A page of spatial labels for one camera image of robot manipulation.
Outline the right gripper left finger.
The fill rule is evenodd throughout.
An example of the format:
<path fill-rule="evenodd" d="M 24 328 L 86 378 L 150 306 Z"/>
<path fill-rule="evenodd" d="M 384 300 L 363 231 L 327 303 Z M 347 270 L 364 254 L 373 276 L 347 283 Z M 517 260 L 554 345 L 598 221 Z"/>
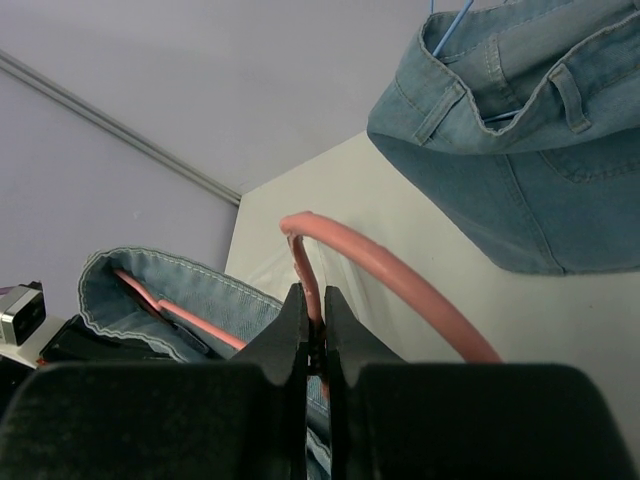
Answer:
<path fill-rule="evenodd" d="M 5 479 L 303 479 L 309 327 L 293 285 L 228 361 L 59 363 L 1 422 Z"/>

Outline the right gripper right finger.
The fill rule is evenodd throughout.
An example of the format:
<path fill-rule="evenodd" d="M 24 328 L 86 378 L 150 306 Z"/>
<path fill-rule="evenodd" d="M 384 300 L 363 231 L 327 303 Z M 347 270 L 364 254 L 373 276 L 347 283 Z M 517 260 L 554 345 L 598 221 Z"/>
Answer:
<path fill-rule="evenodd" d="M 609 408 L 558 364 L 408 363 L 325 292 L 336 479 L 635 479 Z"/>

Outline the pink wire hanger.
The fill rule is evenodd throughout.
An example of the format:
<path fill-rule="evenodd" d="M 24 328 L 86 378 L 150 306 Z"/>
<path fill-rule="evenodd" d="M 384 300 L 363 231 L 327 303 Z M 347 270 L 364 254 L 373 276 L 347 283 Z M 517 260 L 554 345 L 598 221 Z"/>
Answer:
<path fill-rule="evenodd" d="M 391 290 L 423 318 L 468 363 L 502 361 L 493 346 L 435 287 L 385 247 L 352 228 L 310 211 L 284 217 L 279 228 L 287 239 L 293 266 L 301 282 L 310 325 L 312 352 L 309 374 L 317 376 L 328 392 L 326 322 L 329 302 L 320 299 L 315 273 L 303 239 L 316 240 L 361 267 Z"/>

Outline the denim skirt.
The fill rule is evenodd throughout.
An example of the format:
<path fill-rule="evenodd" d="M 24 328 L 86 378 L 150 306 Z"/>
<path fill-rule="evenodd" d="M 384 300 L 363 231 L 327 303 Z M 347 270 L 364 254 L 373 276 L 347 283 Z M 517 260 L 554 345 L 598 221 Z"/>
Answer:
<path fill-rule="evenodd" d="M 265 261 L 251 286 L 186 257 L 140 246 L 94 253 L 78 282 L 79 313 L 98 335 L 138 340 L 178 362 L 197 362 L 203 351 L 153 318 L 124 291 L 116 271 L 141 283 L 156 300 L 167 300 L 206 323 L 250 342 L 278 315 L 297 282 L 285 248 Z"/>
<path fill-rule="evenodd" d="M 430 15 L 367 135 L 496 266 L 639 267 L 639 5 Z"/>

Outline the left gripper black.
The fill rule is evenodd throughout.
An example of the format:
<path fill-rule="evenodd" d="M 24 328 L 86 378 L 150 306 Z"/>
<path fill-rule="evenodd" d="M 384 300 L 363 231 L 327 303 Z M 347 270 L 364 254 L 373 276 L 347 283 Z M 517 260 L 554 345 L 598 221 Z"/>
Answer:
<path fill-rule="evenodd" d="M 52 363 L 107 361 L 170 361 L 168 353 L 154 351 L 140 339 L 118 339 L 98 335 L 80 315 L 69 319 L 40 350 L 37 366 Z"/>

